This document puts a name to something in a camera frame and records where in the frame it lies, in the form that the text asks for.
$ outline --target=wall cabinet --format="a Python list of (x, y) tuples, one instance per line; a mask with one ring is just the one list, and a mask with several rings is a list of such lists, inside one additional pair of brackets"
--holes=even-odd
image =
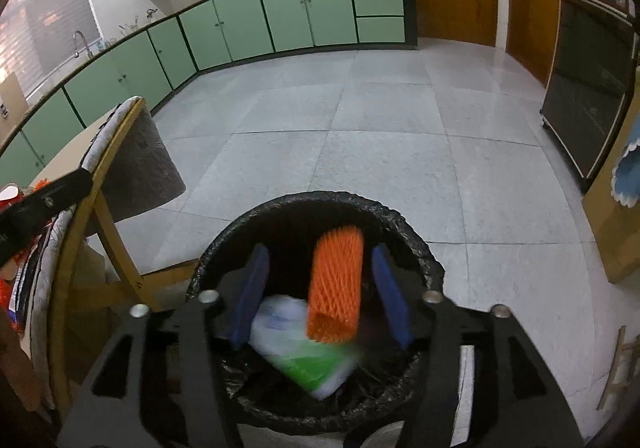
[(153, 108), (172, 90), (146, 32), (99, 57), (65, 88), (87, 126), (132, 96)]
[(19, 187), (25, 188), (36, 178), (43, 166), (20, 131), (0, 156), (0, 187), (7, 183), (16, 183)]
[(185, 11), (180, 21), (199, 70), (231, 62), (213, 0)]
[(306, 0), (316, 45), (357, 43), (352, 0)]
[(313, 47), (305, 0), (262, 0), (276, 51)]
[(128, 96), (117, 100), (116, 105), (132, 96), (140, 96), (152, 109), (171, 92), (171, 85), (146, 32), (117, 46), (110, 54), (128, 92)]
[(49, 164), (82, 130), (62, 89), (55, 92), (22, 128), (43, 164)]
[(196, 73), (177, 19), (155, 25), (148, 32), (172, 88), (177, 89)]
[(273, 52), (260, 0), (214, 0), (232, 60)]

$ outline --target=blue cloth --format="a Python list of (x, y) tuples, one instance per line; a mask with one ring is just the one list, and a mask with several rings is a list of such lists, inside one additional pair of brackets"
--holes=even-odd
[(640, 198), (640, 113), (636, 115), (622, 156), (613, 169), (611, 195), (628, 208), (635, 206)]

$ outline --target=drawer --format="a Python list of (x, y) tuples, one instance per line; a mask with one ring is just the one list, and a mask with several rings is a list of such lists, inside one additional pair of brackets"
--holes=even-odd
[(402, 16), (402, 0), (354, 0), (356, 16)]
[(376, 16), (357, 21), (360, 43), (405, 41), (403, 16)]

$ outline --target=tiled floor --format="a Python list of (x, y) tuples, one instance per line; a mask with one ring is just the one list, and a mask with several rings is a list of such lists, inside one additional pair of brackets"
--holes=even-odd
[(148, 271), (199, 256), (228, 222), (285, 193), (380, 200), (430, 243), (453, 300), (514, 309), (590, 436), (613, 411), (612, 400), (595, 407), (618, 327), (640, 333), (640, 280), (606, 282), (580, 192), (540, 127), (544, 94), (504, 52), (450, 41), (202, 76), (155, 117), (186, 193), (118, 227)]

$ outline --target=window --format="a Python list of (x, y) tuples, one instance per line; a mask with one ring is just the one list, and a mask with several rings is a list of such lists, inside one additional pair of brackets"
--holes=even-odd
[(9, 0), (0, 14), (0, 81), (15, 72), (25, 96), (75, 52), (73, 33), (100, 38), (89, 0)]

